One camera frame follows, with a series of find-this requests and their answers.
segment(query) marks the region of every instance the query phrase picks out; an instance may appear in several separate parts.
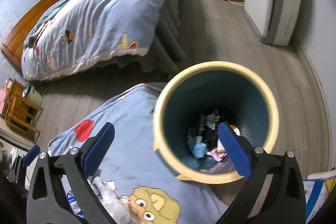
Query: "wooden headboard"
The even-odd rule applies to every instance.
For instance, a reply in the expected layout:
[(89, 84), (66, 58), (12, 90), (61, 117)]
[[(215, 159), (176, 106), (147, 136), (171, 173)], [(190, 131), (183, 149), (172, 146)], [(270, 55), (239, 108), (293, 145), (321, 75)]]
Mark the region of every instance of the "wooden headboard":
[(1, 51), (18, 68), (21, 68), (23, 42), (43, 13), (59, 0), (41, 0), (31, 8), (6, 36), (0, 45)]

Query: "bedsheet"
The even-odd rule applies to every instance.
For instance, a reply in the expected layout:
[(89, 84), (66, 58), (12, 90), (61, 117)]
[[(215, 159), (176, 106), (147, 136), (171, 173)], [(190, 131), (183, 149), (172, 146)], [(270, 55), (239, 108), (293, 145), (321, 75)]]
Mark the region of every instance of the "bedsheet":
[[(215, 224), (227, 205), (208, 185), (177, 180), (152, 150), (152, 112), (159, 93), (155, 87), (138, 85), (108, 100), (55, 137), (48, 153), (62, 155), (72, 147), (81, 147), (88, 137), (111, 122), (115, 139), (99, 167), (100, 177), (113, 181), (116, 194), (129, 199), (137, 220), (153, 224)], [(70, 189), (66, 179), (63, 185), (66, 191)], [(150, 212), (151, 220), (144, 212)]]
[(23, 51), (27, 80), (50, 80), (114, 56), (145, 55), (165, 0), (69, 0)]

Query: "plastic bag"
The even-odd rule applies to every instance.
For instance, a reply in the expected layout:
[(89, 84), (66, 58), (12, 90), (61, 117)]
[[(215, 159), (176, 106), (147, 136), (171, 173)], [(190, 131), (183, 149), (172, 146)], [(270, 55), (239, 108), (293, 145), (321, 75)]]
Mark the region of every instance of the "plastic bag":
[[(117, 224), (128, 224), (130, 222), (130, 212), (127, 204), (120, 201), (114, 189), (108, 183), (104, 182), (100, 177), (95, 177), (89, 184), (101, 204)], [(71, 191), (68, 193), (68, 201), (73, 212), (85, 218)]]

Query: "wooden floor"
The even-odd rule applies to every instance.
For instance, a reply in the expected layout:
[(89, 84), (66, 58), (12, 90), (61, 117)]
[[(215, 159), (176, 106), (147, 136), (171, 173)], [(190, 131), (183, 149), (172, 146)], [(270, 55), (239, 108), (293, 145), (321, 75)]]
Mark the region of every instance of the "wooden floor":
[[(222, 60), (255, 71), (270, 86), (278, 102), (280, 131), (273, 152), (294, 151), (303, 177), (326, 171), (329, 140), (325, 112), (316, 79), (296, 47), (260, 44), (246, 20), (244, 8), (223, 0), (180, 0), (180, 18), (179, 41), (189, 57), (184, 66)], [(1, 58), (0, 63), (8, 68)], [(167, 80), (160, 70), (143, 73), (137, 64), (131, 64), (125, 68), (96, 68), (48, 83), (43, 87), (45, 111), (37, 123), (42, 131), (38, 144), (46, 148), (50, 139), (133, 85)], [(217, 185), (213, 189), (230, 202), (242, 183)]]

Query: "metal screw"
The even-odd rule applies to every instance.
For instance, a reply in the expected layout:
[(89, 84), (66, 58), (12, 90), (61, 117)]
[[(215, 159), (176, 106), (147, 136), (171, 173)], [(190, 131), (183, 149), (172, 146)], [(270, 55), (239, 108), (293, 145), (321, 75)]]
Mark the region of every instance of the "metal screw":
[(71, 155), (75, 155), (75, 154), (78, 153), (78, 151), (79, 151), (79, 149), (78, 149), (77, 147), (71, 148), (71, 149), (70, 149), (70, 154), (71, 154)]
[(42, 152), (39, 157), (40, 157), (40, 159), (44, 159), (46, 156), (47, 156), (47, 153)]
[(295, 154), (292, 152), (292, 151), (288, 151), (287, 152), (287, 155), (290, 157), (290, 158), (294, 158)]
[(257, 153), (257, 154), (262, 154), (264, 152), (264, 149), (260, 146), (257, 146), (254, 151)]

